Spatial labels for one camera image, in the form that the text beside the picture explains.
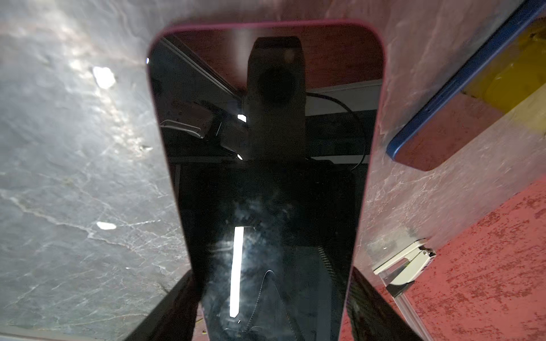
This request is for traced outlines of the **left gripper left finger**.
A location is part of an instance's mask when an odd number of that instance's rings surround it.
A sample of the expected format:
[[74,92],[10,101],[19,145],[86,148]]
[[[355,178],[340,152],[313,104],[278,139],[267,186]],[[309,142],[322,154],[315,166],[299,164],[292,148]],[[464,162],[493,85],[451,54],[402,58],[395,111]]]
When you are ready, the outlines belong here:
[[192,340],[199,302],[200,286],[189,270],[125,340]]

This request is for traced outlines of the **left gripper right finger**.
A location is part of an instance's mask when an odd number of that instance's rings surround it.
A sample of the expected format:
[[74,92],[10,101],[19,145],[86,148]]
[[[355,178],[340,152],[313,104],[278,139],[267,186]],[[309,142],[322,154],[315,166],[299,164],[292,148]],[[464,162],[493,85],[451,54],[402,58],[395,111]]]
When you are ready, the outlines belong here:
[[351,271],[346,310],[354,340],[422,339],[355,267]]

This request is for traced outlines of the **pink-edged smartphone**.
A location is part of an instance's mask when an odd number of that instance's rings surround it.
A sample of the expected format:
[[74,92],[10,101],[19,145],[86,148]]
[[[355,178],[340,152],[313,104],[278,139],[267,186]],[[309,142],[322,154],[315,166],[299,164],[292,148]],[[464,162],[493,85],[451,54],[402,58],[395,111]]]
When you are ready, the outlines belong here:
[[182,26],[149,79],[209,340],[337,340],[383,73],[347,21]]

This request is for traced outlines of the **blue-edged smartphone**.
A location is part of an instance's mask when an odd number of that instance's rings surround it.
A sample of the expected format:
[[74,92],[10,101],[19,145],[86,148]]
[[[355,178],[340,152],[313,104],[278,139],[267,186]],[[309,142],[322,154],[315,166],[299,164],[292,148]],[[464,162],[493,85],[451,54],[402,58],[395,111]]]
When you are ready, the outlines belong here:
[[441,166],[545,86],[545,2],[524,1],[395,135],[396,163]]

